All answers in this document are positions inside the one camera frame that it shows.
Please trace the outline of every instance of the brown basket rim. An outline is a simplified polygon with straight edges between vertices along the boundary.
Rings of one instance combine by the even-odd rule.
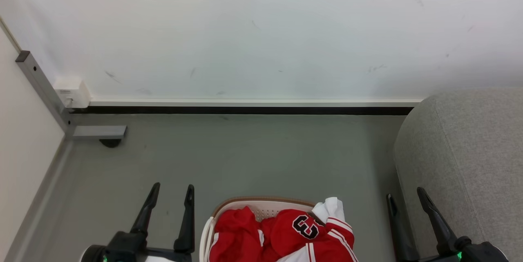
[[[255,197],[232,197],[230,199],[227,199],[223,201],[220,205],[218,205],[215,209],[215,211],[212,213],[212,217],[216,218],[216,214],[220,212],[220,210],[233,202],[238,201],[274,201],[274,202],[283,202],[283,203],[292,203],[292,204],[298,204],[298,205],[304,205],[309,206],[311,208],[314,208],[316,204],[312,204],[307,201],[298,200],[298,199],[291,199],[289,197],[270,197],[270,196],[255,196]]]

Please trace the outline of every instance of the black baseboard strip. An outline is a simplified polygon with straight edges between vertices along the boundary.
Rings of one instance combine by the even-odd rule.
[[[87,107],[71,114],[408,115],[412,107]]]

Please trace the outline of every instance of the metal leg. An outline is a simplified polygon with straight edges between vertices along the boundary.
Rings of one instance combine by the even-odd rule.
[[[126,125],[118,126],[82,126],[76,125],[69,109],[66,108],[53,86],[45,77],[38,66],[37,61],[28,50],[22,50],[16,59],[16,63],[30,81],[34,90],[38,93],[43,103],[51,112],[54,120],[64,130],[67,138],[71,139],[98,139],[107,147],[117,147],[127,132]]]

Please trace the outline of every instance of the white electrical box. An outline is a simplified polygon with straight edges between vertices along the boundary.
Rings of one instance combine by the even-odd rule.
[[[91,95],[82,79],[59,77],[53,88],[65,107],[85,108],[89,106]]]

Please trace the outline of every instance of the gray fabric armrest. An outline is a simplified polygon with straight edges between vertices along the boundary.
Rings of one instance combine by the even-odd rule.
[[[431,96],[405,119],[394,146],[413,235],[422,256],[436,238],[416,194],[424,187],[456,236],[490,241],[523,261],[523,89]]]

